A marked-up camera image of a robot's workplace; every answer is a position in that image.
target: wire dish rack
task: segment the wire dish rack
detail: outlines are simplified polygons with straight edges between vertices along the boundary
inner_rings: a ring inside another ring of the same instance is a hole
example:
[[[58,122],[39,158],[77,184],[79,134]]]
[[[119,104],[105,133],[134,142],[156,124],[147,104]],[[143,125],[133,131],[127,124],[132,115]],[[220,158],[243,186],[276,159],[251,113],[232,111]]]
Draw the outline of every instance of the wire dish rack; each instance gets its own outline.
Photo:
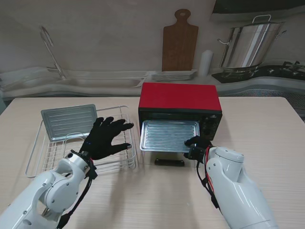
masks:
[[[128,117],[127,106],[116,106],[96,110],[98,117],[114,117],[114,120],[125,119],[131,122]],[[64,140],[50,141],[43,121],[41,121],[32,152],[25,170],[28,178],[34,178],[39,173],[54,169],[58,162],[63,159],[72,149],[78,152],[89,133],[69,133]],[[112,145],[129,143],[132,148],[123,150],[115,155],[94,161],[97,167],[96,172],[103,172],[121,168],[135,168],[138,163],[136,144],[133,129],[121,132],[116,136]]]

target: red oven top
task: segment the red oven top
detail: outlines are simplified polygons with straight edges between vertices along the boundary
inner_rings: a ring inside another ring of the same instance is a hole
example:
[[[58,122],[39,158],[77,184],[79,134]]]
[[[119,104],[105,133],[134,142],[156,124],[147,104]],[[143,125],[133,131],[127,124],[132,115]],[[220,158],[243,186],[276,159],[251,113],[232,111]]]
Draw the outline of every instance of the red oven top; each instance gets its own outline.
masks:
[[[143,83],[140,108],[221,111],[214,85]]]

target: stainless steel pot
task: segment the stainless steel pot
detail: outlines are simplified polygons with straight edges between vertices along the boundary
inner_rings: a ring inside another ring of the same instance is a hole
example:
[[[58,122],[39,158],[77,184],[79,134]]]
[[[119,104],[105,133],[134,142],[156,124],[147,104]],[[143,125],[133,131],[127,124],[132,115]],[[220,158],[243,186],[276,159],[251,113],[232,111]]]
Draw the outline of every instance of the stainless steel pot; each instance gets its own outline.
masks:
[[[267,16],[269,17],[268,22],[254,23],[256,18]],[[249,25],[231,28],[228,42],[218,39],[220,43],[226,45],[220,67],[236,69],[261,64],[273,41],[286,32],[279,35],[284,22],[275,23],[270,20],[270,14],[258,15]]]

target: gas burner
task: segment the gas burner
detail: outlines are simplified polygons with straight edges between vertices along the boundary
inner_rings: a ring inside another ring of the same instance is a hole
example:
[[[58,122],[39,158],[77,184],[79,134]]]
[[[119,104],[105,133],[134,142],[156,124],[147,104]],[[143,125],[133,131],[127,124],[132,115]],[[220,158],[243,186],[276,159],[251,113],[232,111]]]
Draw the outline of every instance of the gas burner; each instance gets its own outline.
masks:
[[[224,70],[222,73],[212,74],[212,77],[221,83],[234,83],[263,76],[305,81],[305,66],[300,65],[299,61],[296,61],[294,64],[284,62],[283,65],[265,65],[255,68]]]

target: wooden table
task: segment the wooden table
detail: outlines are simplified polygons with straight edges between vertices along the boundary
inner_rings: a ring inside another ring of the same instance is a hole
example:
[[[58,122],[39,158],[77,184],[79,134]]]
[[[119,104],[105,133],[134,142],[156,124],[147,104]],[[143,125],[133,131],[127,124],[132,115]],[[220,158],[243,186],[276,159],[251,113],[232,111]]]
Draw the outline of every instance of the wooden table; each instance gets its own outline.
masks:
[[[305,125],[284,98],[220,98],[214,145],[245,155],[282,229],[305,228]],[[0,212],[30,183],[24,175],[42,109],[128,105],[139,144],[139,98],[21,98],[0,116]],[[224,229],[192,167],[140,166],[100,174],[66,229]]]

